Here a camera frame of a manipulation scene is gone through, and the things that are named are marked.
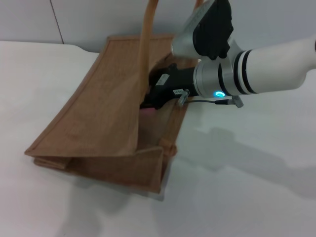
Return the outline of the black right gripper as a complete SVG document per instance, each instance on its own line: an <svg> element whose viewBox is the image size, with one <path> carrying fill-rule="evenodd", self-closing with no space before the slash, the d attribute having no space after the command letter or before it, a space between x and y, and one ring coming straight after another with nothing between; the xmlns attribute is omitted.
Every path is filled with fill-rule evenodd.
<svg viewBox="0 0 316 237"><path fill-rule="evenodd" d="M185 90L189 91L189 96L197 96L193 81L194 71L194 67L178 69L176 64L171 64L150 73L150 91L140 108L160 109L168 101L180 98Z"/></svg>

